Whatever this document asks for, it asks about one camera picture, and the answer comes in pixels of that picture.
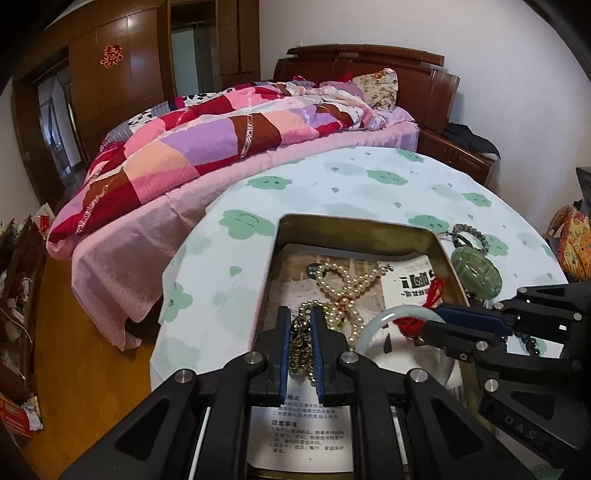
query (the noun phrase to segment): nightstand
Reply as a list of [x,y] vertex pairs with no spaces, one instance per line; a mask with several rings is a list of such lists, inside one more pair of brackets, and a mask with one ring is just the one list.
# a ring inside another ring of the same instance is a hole
[[451,168],[462,171],[481,185],[486,185],[491,179],[498,163],[472,153],[444,136],[426,129],[421,130],[418,136],[417,153],[435,158]]

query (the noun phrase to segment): pearl necklace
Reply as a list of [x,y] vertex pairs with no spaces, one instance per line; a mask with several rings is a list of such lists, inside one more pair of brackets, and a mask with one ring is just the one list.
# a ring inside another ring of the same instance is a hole
[[[352,277],[349,272],[335,263],[321,264],[316,268],[316,284],[326,293],[330,302],[321,303],[318,300],[301,304],[298,315],[291,322],[290,361],[289,370],[293,375],[306,375],[314,385],[314,368],[312,363],[312,345],[310,339],[310,310],[314,306],[324,309],[326,325],[330,330],[344,333],[345,320],[349,321],[349,336],[347,342],[352,348],[361,330],[363,317],[359,314],[355,300],[370,288],[379,277],[384,276],[392,267],[374,267],[371,273]],[[331,287],[324,276],[328,271],[336,272],[345,282],[339,291]]]

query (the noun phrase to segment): red chinese character decoration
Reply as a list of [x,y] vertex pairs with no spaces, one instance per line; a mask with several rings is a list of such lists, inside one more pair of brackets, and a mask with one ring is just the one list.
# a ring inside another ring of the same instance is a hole
[[105,68],[117,65],[123,60],[122,50],[121,45],[107,45],[103,50],[103,59],[100,61],[100,64],[104,65]]

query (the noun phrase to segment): pink pillow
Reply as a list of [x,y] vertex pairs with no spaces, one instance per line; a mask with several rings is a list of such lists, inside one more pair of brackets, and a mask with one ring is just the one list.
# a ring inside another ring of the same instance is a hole
[[328,82],[322,82],[320,84],[321,87],[326,87],[326,86],[330,86],[330,87],[335,87],[337,90],[344,90],[347,93],[350,93],[351,95],[355,95],[356,97],[361,98],[363,101],[363,90],[361,88],[359,88],[358,86],[354,85],[353,83],[343,83],[343,82],[334,82],[332,80],[328,81]]

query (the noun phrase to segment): pink bed sheet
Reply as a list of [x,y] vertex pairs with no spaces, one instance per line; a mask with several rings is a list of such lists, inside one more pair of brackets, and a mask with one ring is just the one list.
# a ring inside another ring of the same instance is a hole
[[398,109],[393,125],[379,131],[340,132],[254,155],[199,177],[111,222],[77,245],[48,249],[55,258],[72,255],[72,290],[85,312],[113,345],[136,348],[141,340],[125,330],[140,322],[162,295],[162,273],[205,208],[236,182],[289,161],[357,146],[416,151],[419,127]]

